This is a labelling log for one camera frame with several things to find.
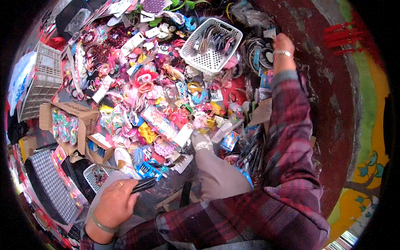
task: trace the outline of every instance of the yellow scrunchie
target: yellow scrunchie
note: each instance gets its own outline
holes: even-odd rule
[[[143,123],[138,128],[139,134],[146,140],[147,144],[151,144],[157,136],[156,132],[151,131],[147,123]]]

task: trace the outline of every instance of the bracelet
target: bracelet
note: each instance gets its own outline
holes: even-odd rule
[[[105,231],[105,232],[112,233],[112,234],[115,234],[116,232],[118,232],[118,231],[120,230],[120,227],[119,227],[119,226],[117,226],[116,228],[110,228],[110,227],[107,227],[107,226],[101,224],[101,223],[97,220],[97,218],[94,216],[94,209],[95,209],[95,208],[92,208],[92,209],[89,211],[89,215],[90,215],[90,218],[92,219],[93,223],[94,223],[98,228],[100,228],[101,230],[103,230],[103,231]]]
[[[292,60],[294,59],[294,56],[292,56],[292,54],[287,50],[274,50],[273,54],[284,54],[285,56],[290,57]]]

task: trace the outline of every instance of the white plastic basket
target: white plastic basket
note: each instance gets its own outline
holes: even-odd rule
[[[62,85],[61,51],[39,42],[35,47],[34,79],[24,100],[18,102],[18,122],[39,117],[39,107],[52,99]]]
[[[85,171],[83,171],[83,176],[85,177],[86,181],[89,183],[90,187],[93,189],[93,191],[97,194],[97,192],[100,190],[100,187],[97,183],[96,183],[96,178],[94,177],[94,171],[96,169],[97,165],[96,164],[92,164],[90,166],[88,166],[87,169],[85,169]],[[109,176],[113,171],[116,171],[116,169],[113,168],[105,168],[102,166],[98,166],[99,168],[101,168],[104,173],[106,173],[107,176]]]
[[[229,56],[223,56],[220,52],[216,52],[211,49],[208,49],[206,54],[203,56],[200,54],[192,56],[190,54],[190,51],[193,49],[194,43],[196,42],[198,35],[200,33],[203,33],[204,30],[210,25],[214,25],[219,31],[233,34],[236,37],[235,49],[232,50]],[[242,37],[243,33],[232,25],[227,24],[216,18],[209,18],[190,35],[190,37],[180,50],[180,56],[186,61],[187,64],[200,70],[203,73],[209,75],[218,73],[235,53],[240,44],[240,41],[242,40]]]

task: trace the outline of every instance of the silver watch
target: silver watch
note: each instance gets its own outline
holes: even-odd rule
[[[294,58],[294,56],[287,50],[274,50],[273,54],[284,54],[284,55],[290,57],[292,60]]]

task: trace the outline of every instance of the black and white checkered bag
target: black and white checkered bag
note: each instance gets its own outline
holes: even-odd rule
[[[79,209],[58,176],[50,154],[50,150],[34,154],[25,162],[25,169],[46,212],[54,220],[67,225]]]

